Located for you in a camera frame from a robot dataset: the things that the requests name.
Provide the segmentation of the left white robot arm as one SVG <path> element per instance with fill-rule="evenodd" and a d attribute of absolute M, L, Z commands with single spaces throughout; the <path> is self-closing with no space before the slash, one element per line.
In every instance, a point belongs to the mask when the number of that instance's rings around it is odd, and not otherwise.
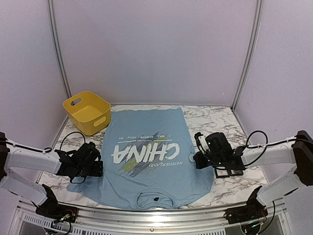
<path fill-rule="evenodd" d="M 76 177 L 102 177 L 103 162 L 93 142 L 83 143 L 79 149 L 63 151 L 51 148 L 37 149 L 24 146 L 0 134 L 0 187 L 33 202 L 38 210 L 57 218 L 62 213 L 52 189 L 39 185 L 14 171 L 25 168 L 66 176 L 71 181 Z"/>

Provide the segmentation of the portrait brooch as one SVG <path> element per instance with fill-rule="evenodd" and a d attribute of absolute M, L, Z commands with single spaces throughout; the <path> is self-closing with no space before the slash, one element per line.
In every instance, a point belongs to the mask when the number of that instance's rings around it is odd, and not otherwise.
<path fill-rule="evenodd" d="M 191 161 L 191 162 L 194 162 L 195 160 L 194 160 L 194 156 L 195 156 L 195 153 L 190 153 L 189 154 L 189 160 Z"/>

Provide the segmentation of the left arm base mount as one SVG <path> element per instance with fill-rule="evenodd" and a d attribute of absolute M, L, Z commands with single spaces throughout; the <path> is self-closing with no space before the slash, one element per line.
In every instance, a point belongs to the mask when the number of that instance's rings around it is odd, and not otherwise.
<path fill-rule="evenodd" d="M 77 207 L 58 205 L 56 208 L 45 209 L 43 207 L 36 207 L 36 214 L 42 215 L 54 220 L 60 220 L 61 218 L 69 215 L 69 218 L 65 218 L 67 222 L 74 223 L 78 214 Z"/>

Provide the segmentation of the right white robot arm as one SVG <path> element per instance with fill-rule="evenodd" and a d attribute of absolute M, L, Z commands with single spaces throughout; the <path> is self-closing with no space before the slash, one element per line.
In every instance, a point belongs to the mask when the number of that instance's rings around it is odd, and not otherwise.
<path fill-rule="evenodd" d="M 235 149 L 222 132 L 209 136 L 197 132 L 194 138 L 198 148 L 193 157 L 196 169 L 211 166 L 215 172 L 225 171 L 231 177 L 255 166 L 293 165 L 284 175 L 252 192 L 242 209 L 242 215 L 246 219 L 253 219 L 275 199 L 313 184 L 313 140 L 306 131 L 298 131 L 295 136 L 282 141 L 267 141 L 257 145 L 246 143 Z"/>

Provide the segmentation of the light blue printed t-shirt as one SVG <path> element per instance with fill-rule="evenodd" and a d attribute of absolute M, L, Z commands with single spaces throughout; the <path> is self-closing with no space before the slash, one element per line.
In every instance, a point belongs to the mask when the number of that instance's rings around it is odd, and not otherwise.
<path fill-rule="evenodd" d="M 102 149 L 102 177 L 74 179 L 67 189 L 106 206 L 174 209 L 207 195 L 210 167 L 196 169 L 181 108 L 112 112 Z"/>

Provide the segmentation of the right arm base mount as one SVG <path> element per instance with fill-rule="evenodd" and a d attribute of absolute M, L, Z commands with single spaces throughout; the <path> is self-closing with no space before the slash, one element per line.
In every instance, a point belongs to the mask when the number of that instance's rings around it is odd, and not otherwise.
<path fill-rule="evenodd" d="M 224 213 L 224 218 L 228 221 L 229 224 L 235 224 L 263 218 L 267 215 L 268 211 L 264 207 L 257 209 L 254 206 L 246 205 L 226 209 Z"/>

